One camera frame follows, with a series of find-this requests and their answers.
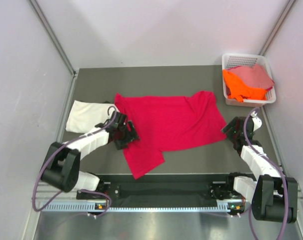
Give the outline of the crimson red t-shirt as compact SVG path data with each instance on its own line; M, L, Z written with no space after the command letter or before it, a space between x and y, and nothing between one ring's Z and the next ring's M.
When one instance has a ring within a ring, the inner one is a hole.
M192 96L125 97L116 94L117 109L132 122L139 139L123 150L134 179L165 162L163 153L182 151L226 139L226 121L211 91Z

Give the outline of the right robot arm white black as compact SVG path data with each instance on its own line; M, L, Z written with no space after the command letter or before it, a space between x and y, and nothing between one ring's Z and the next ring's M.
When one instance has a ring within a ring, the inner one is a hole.
M251 203L253 216L259 221L281 223L285 214L285 192L280 172L269 163L254 133L262 126L257 116L250 116L244 131L245 117L234 117L223 129L240 158L249 166L255 180L247 175L232 174L234 179L224 186L225 193L242 195Z

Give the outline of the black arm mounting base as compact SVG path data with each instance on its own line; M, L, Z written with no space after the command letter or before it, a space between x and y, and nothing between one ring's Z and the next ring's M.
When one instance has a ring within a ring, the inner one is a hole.
M228 199L238 196L233 190L234 178L249 177L252 173L196 173L147 174L137 180L129 174L99 176L95 191L108 194L113 199L131 196L197 196L202 199Z

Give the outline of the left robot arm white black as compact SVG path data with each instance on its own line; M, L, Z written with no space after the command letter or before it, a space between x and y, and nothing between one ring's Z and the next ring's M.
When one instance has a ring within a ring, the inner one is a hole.
M95 174L80 171L81 160L111 142L117 150L123 150L139 139L132 121L123 113L113 112L108 120L95 125L89 132L64 143L52 143L40 179L65 193L87 190L93 198L100 198L105 186Z

